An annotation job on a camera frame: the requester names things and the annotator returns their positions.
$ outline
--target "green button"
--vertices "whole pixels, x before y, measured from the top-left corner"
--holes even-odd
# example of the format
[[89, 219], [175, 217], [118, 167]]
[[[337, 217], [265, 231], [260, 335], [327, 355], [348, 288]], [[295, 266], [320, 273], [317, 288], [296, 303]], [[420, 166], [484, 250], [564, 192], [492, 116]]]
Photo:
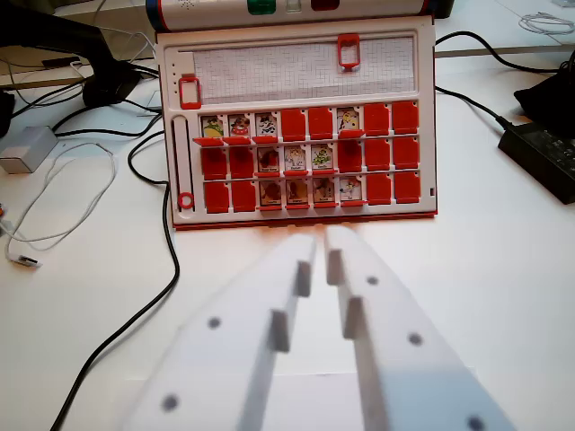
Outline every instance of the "green button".
[[276, 12], [276, 0], [247, 0], [252, 15], [271, 15]]

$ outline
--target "white device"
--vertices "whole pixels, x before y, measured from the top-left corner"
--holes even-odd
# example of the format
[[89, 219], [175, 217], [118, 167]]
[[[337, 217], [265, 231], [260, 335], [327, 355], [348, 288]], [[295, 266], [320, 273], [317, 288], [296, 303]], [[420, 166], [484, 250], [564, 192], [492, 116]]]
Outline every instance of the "white device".
[[429, 0], [146, 0], [159, 32], [430, 14]]
[[[329, 227], [325, 250], [343, 336], [354, 342], [367, 431], [514, 429], [356, 234]], [[313, 258], [314, 239], [293, 235], [235, 278], [179, 330], [122, 431], [261, 429], [276, 352], [289, 351]]]
[[157, 40], [176, 228], [437, 213], [431, 16]]

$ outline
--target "gripper jaw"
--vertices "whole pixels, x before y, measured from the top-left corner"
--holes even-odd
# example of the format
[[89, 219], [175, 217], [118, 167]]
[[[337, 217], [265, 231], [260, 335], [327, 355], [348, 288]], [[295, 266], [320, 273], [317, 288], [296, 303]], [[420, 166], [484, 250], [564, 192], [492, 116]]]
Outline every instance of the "gripper jaw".
[[366, 431], [513, 426], [393, 271], [350, 229], [327, 228], [327, 280], [354, 342]]
[[293, 235], [235, 277], [179, 331], [122, 430], [260, 429], [314, 255], [314, 238]]

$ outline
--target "white plug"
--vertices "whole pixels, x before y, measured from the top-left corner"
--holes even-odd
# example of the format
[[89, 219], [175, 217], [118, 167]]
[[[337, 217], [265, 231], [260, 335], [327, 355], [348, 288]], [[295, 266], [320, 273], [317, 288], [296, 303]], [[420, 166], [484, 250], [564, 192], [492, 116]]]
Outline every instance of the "white plug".
[[28, 256], [23, 256], [22, 254], [8, 253], [8, 259], [14, 263], [23, 265], [24, 267], [39, 268], [42, 266], [40, 262]]

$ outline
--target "black stand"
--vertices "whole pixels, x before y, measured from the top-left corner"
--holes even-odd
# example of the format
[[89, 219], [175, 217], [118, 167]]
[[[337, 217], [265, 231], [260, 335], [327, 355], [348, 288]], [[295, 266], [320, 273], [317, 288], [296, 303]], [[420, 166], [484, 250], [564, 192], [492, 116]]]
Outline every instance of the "black stand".
[[84, 84], [86, 106], [126, 99], [140, 73], [112, 56], [97, 27], [23, 9], [0, 0], [0, 46], [20, 45], [77, 54], [86, 58], [93, 76]]

